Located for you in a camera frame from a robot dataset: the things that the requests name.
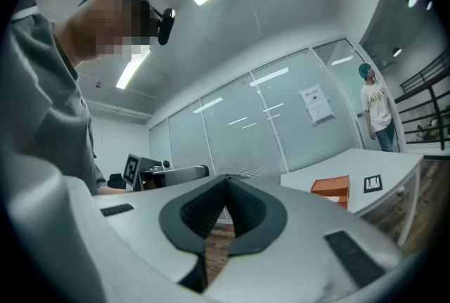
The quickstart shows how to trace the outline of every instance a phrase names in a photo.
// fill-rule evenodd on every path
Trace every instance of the white desk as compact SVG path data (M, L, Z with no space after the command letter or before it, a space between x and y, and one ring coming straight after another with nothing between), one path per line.
M420 162L423 155L387 153L350 148L335 157L297 171L282 174L281 185L311 192L316 179L349 176L348 210L359 216L371 211L414 177L414 190L409 199L406 220L398 244L403 245L413 223L420 183ZM364 193L364 178L381 175L382 190Z

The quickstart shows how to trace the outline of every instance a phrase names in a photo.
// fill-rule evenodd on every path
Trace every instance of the jeans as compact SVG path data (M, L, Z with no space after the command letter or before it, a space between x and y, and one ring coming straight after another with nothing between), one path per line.
M392 152L392 142L394 141L394 120L391 118L391 122L388 126L380 131L376 131L375 135L378 138L378 142L380 142L381 150L383 152Z

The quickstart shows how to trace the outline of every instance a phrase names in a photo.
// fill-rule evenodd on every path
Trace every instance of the door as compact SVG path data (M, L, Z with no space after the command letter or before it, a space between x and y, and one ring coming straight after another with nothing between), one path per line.
M342 87L345 98L357 115L353 118L359 128L364 148L381 150L378 141L373 141L368 135L366 118L363 115L361 88L364 80L359 75L358 68L364 60L346 39L316 47L314 50L325 63L335 82Z

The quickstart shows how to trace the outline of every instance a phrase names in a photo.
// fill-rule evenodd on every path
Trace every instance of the white t-shirt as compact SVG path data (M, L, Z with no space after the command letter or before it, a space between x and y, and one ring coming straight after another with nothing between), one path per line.
M379 83L365 84L361 90L363 109L370 111L373 131L386 128L391 122L386 90Z

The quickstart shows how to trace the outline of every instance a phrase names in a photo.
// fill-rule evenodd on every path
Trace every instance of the chair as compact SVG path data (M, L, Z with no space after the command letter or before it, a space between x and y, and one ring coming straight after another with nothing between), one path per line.
M108 187L125 189L127 183L122 179L120 173L115 173L110 175L110 180L107 182Z

